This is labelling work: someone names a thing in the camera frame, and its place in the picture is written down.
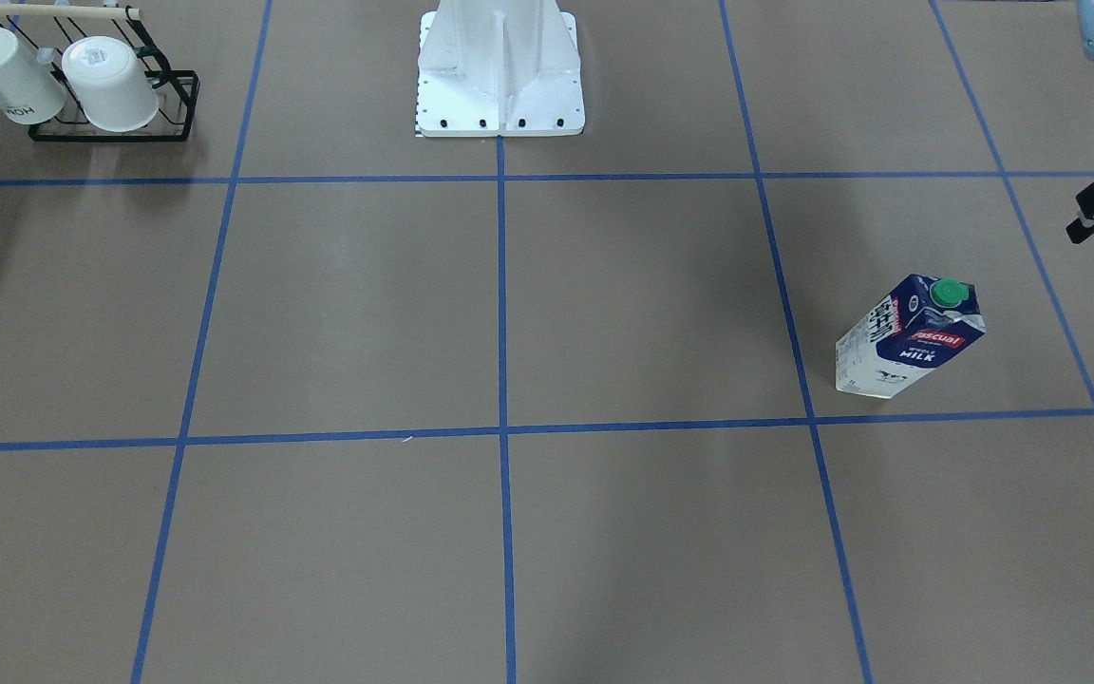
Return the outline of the white upside-down mug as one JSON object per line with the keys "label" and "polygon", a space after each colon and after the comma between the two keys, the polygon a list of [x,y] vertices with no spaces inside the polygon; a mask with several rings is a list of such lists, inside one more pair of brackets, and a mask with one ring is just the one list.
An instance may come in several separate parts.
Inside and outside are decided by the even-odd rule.
{"label": "white upside-down mug", "polygon": [[143,128],[160,109],[144,68],[129,44],[112,36],[86,36],[67,47],[61,70],[88,121],[105,131]]}

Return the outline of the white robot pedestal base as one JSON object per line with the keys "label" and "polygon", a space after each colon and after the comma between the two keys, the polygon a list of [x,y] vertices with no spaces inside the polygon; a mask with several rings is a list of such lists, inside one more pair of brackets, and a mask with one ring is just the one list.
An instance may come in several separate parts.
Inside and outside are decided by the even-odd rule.
{"label": "white robot pedestal base", "polygon": [[577,18],[556,1],[442,1],[422,14],[418,39],[417,135],[585,130]]}

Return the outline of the white mug with lettering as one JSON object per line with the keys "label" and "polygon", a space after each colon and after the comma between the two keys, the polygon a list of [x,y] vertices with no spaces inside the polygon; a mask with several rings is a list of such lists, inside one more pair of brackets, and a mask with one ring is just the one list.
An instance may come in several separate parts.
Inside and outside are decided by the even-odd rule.
{"label": "white mug with lettering", "polygon": [[20,125],[53,120],[66,104],[66,90],[18,35],[0,28],[0,112]]}

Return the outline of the blue Pascual milk carton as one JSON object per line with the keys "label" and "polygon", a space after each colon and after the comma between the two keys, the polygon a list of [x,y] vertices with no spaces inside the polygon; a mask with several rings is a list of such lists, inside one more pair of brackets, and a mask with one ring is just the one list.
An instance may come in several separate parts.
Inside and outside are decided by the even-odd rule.
{"label": "blue Pascual milk carton", "polygon": [[891,399],[986,333],[975,286],[907,275],[835,345],[835,389]]}

